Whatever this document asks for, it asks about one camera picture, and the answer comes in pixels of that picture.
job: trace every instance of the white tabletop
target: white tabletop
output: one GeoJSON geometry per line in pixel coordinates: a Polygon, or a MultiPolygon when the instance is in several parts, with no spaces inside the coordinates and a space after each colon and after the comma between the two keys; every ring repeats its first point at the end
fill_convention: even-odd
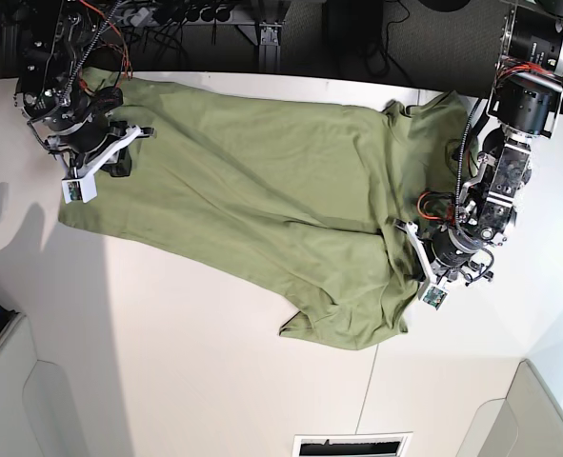
{"type": "MultiPolygon", "coordinates": [[[[378,110],[432,97],[288,76],[136,76],[378,110]]],[[[460,289],[439,312],[412,307],[409,335],[377,353],[348,352],[279,338],[295,308],[272,292],[58,224],[63,171],[12,106],[14,84],[0,81],[0,301],[27,313],[38,357],[67,371],[93,457],[281,457],[294,434],[356,431],[412,431],[410,457],[454,455],[477,408],[505,396],[563,313],[563,119],[542,140],[495,282],[460,289]]]]}

